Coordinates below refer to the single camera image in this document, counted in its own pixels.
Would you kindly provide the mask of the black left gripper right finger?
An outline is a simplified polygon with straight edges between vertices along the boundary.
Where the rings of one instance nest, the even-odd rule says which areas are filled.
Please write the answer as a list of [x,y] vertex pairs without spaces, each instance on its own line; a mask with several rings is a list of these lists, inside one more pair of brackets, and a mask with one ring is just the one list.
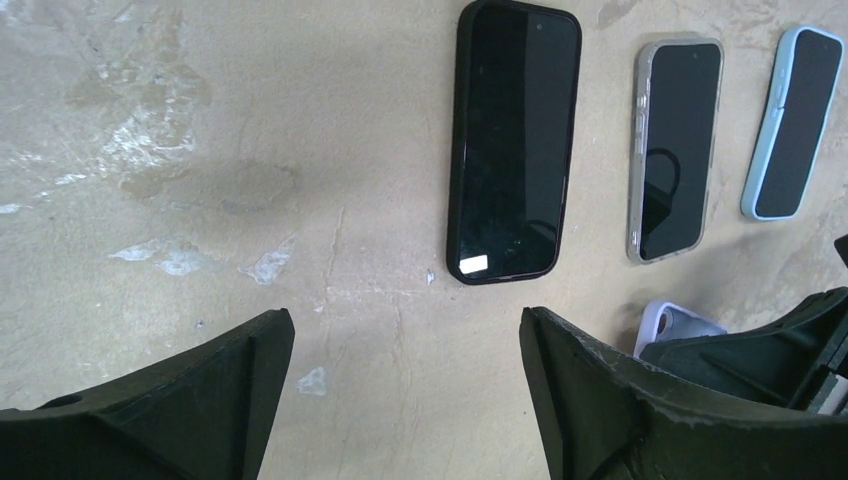
[[521,356],[554,479],[843,479],[847,421],[707,389],[544,307]]

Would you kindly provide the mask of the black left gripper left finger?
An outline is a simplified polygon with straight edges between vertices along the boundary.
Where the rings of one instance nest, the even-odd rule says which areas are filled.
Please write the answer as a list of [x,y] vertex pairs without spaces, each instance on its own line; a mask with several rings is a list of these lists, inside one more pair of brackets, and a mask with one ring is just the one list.
[[295,329],[267,311],[195,348],[1,413],[5,479],[254,479]]

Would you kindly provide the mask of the black phone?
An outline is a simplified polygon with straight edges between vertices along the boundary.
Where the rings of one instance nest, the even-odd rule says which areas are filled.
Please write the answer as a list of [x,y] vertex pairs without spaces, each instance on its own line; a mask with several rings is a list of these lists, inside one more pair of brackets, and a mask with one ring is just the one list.
[[647,265],[702,239],[723,47],[708,37],[659,39],[640,50],[634,72],[627,255]]

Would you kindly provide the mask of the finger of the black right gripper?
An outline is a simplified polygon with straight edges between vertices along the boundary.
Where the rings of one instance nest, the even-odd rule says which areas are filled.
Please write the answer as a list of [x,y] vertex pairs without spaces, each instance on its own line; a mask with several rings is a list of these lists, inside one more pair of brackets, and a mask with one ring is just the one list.
[[847,290],[806,297],[744,332],[649,344],[640,359],[702,387],[784,408],[847,405]]

